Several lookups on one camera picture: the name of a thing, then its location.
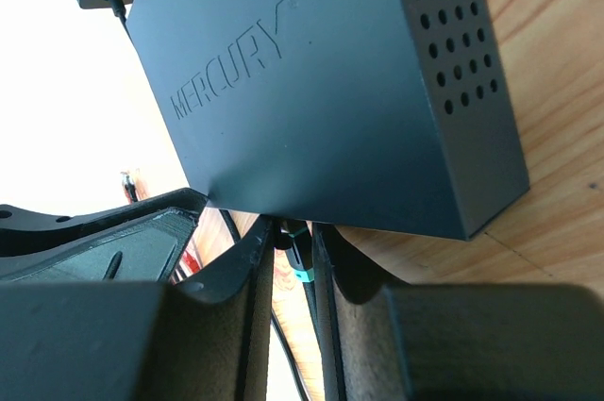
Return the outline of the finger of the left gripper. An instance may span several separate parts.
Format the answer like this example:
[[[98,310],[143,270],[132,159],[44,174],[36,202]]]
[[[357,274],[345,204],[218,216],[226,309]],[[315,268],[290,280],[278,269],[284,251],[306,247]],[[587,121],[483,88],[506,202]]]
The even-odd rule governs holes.
[[[183,188],[116,209],[55,216],[1,207],[4,281],[166,281],[206,195]]]

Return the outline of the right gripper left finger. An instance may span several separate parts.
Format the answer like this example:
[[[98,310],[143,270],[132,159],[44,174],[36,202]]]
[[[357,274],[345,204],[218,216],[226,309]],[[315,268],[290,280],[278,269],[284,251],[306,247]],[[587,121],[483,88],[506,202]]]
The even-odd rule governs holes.
[[[273,266],[274,223],[261,216],[191,281],[165,289],[137,399],[265,399]]]

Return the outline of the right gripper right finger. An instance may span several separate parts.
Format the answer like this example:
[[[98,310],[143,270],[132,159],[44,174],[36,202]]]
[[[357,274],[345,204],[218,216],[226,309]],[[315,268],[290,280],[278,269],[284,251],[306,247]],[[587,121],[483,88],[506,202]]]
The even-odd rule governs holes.
[[[327,400],[405,400],[400,343],[382,289],[398,279],[334,226],[312,226],[318,341]]]

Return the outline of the black network switch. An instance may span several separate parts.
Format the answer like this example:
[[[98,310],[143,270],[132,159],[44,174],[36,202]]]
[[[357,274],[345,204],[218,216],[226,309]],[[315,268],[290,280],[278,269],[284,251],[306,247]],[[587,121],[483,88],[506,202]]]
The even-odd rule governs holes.
[[[216,208],[468,240],[529,190],[486,0],[134,0],[128,29]]]

